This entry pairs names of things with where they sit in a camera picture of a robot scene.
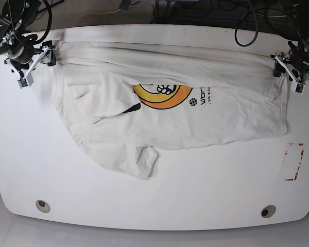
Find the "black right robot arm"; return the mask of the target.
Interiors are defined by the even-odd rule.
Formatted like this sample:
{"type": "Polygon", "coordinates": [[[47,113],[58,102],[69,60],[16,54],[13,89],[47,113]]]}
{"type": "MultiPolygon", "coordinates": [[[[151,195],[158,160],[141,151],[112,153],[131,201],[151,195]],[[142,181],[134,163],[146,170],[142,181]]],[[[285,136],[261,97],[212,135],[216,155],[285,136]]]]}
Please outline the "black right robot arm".
{"type": "Polygon", "coordinates": [[[56,49],[52,41],[45,41],[52,26],[53,4],[48,1],[6,1],[0,14],[0,56],[11,71],[26,81],[37,64],[56,65],[56,49]],[[45,33],[38,37],[26,30],[40,13],[48,13],[45,33]]]}

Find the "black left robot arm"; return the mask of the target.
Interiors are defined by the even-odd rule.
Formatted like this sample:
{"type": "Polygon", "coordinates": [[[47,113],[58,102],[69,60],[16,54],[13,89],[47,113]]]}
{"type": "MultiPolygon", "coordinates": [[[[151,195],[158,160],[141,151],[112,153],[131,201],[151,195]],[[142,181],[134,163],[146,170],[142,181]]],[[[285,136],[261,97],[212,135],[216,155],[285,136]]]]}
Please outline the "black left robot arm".
{"type": "Polygon", "coordinates": [[[290,89],[296,93],[304,93],[309,81],[309,1],[265,1],[263,18],[271,30],[288,40],[287,52],[277,51],[275,55],[270,55],[270,58],[275,60],[274,76],[288,73],[290,89]],[[279,33],[269,22],[268,11],[275,4],[280,6],[279,12],[293,20],[297,28],[296,37],[279,33]]]}

